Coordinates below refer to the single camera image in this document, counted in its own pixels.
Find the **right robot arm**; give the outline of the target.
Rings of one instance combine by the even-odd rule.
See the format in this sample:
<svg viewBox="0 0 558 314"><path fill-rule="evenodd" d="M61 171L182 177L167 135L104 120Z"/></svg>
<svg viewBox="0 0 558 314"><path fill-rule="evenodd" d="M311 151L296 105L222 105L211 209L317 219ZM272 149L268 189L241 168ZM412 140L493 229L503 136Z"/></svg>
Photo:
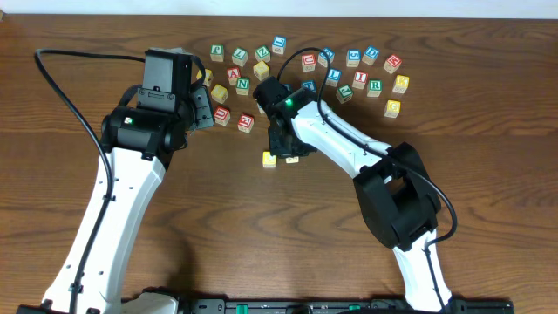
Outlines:
<svg viewBox="0 0 558 314"><path fill-rule="evenodd" d="M253 96L269 119L273 156L287 159L321 152L350 176L367 228L394 252L411 308L448 310L452 293L435 246L444 197L419 153L406 142L391 147L358 131L307 88L291 92L269 77Z"/></svg>

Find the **blue L block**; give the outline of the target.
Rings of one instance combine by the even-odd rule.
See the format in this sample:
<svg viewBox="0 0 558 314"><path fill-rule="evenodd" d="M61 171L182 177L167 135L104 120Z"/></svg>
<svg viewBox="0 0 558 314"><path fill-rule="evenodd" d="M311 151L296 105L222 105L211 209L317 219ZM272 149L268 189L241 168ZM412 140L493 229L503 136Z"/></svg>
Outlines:
<svg viewBox="0 0 558 314"><path fill-rule="evenodd" d="M337 87L341 79L341 76L342 76L341 71L331 68L328 70L325 84L328 86Z"/></svg>

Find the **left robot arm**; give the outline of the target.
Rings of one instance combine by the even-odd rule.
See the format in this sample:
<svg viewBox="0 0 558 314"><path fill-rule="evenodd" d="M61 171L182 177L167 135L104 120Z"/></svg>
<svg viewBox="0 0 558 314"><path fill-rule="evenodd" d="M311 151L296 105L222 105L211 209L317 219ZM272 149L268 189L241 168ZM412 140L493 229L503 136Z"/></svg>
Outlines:
<svg viewBox="0 0 558 314"><path fill-rule="evenodd" d="M39 305L20 313L184 313L182 297L148 288L122 297L126 267L146 208L173 154L187 147L190 131L214 125L200 58L181 48L150 48L140 62L144 77L129 87L96 134L83 114L34 59L54 92L88 132L99 152L92 196L71 250Z"/></svg>

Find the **green R block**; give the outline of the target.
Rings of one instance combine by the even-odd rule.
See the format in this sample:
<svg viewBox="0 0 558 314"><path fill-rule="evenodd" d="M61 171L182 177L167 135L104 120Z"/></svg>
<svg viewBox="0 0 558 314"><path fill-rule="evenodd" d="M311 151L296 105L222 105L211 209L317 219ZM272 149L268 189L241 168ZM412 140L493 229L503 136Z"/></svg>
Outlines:
<svg viewBox="0 0 558 314"><path fill-rule="evenodd" d="M367 94L368 98L378 98L383 91L383 83L379 79L371 79L367 85Z"/></svg>

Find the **yellow C block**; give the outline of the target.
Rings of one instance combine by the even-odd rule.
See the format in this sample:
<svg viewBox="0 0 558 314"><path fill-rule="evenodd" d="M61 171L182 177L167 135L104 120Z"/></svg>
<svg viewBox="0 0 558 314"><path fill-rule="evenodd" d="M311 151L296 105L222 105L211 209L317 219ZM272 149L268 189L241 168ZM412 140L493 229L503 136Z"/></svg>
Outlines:
<svg viewBox="0 0 558 314"><path fill-rule="evenodd" d="M270 151L264 151L262 153L262 166L264 168L275 168L276 167L276 156Z"/></svg>

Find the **yellow O block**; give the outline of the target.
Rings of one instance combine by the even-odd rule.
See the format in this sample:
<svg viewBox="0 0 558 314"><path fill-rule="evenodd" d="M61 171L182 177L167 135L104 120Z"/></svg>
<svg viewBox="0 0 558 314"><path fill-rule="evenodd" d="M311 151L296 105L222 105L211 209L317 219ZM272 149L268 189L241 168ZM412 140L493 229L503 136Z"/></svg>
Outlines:
<svg viewBox="0 0 558 314"><path fill-rule="evenodd" d="M296 156L296 157L288 157L286 158L286 163L287 164L294 164L294 163L298 163L300 161L300 157Z"/></svg>

